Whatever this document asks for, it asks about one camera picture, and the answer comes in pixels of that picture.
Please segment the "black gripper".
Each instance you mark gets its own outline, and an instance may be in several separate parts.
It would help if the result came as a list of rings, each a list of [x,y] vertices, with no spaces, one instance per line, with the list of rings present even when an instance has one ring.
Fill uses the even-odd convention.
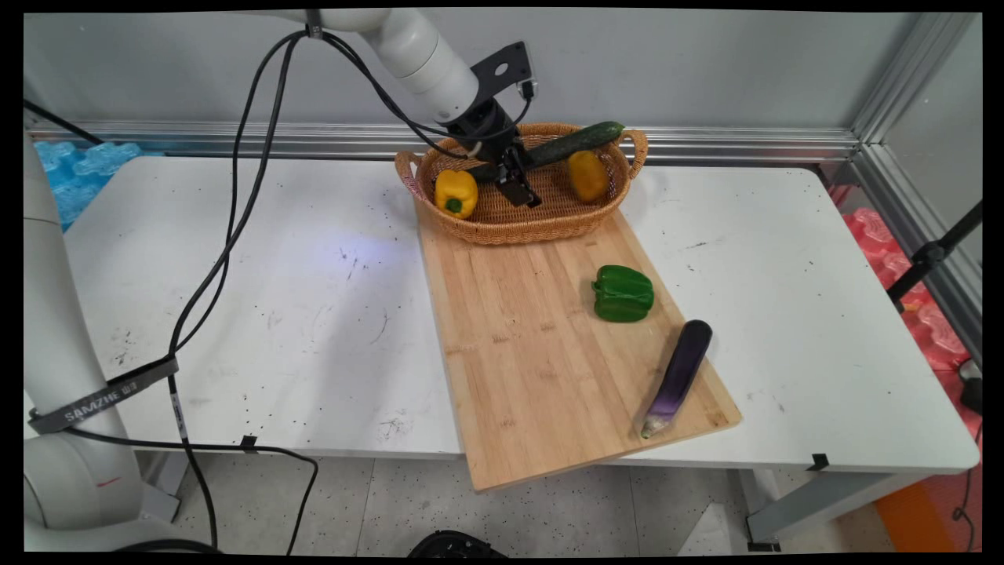
[[[499,193],[515,207],[538,207],[542,201],[526,176],[532,160],[524,144],[517,140],[513,119],[495,99],[468,108],[447,124],[447,137],[459,149],[449,156],[504,167],[497,182]]]

